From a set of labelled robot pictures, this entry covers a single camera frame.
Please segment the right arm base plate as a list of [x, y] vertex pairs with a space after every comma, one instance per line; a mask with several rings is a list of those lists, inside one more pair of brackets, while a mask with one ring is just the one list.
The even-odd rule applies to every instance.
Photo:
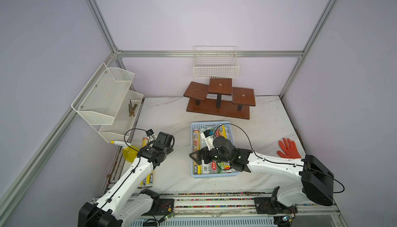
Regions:
[[298, 212], [296, 206], [285, 206], [277, 200], [270, 197], [254, 198], [254, 206], [257, 214], [296, 214]]

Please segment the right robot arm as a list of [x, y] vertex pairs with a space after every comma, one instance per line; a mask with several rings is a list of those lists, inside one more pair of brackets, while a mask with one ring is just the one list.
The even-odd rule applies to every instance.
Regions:
[[236, 148], [225, 137], [206, 138], [207, 147], [190, 153], [198, 165], [227, 162], [238, 172], [267, 173], [292, 181], [286, 187], [275, 187], [272, 200], [285, 207], [311, 201], [322, 206], [334, 203], [334, 174], [315, 156], [304, 158], [277, 158]]

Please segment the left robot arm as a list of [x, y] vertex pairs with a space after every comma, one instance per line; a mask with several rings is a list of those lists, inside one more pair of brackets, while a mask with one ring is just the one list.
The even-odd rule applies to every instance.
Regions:
[[160, 195], [144, 189], [128, 203], [140, 183], [173, 152], [175, 138], [160, 132], [154, 141], [140, 148], [131, 167], [95, 203], [85, 203], [78, 215], [79, 227], [127, 227], [142, 215], [161, 210]]

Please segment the yellow plastic wrap roll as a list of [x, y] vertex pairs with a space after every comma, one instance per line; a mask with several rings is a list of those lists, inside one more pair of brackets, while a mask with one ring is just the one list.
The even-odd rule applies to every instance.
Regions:
[[[196, 152], [200, 150], [200, 131], [198, 128], [193, 129], [193, 134], [192, 134], [192, 141], [193, 141], [193, 151]], [[194, 175], [201, 175], [201, 165], [198, 165], [195, 161], [193, 162], [193, 174]]]

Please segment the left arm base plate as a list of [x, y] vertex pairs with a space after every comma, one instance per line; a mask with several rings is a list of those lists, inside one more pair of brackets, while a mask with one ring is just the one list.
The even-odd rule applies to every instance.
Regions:
[[174, 199], [158, 199], [154, 200], [152, 208], [149, 212], [143, 214], [144, 216], [164, 216], [173, 212], [174, 209]]

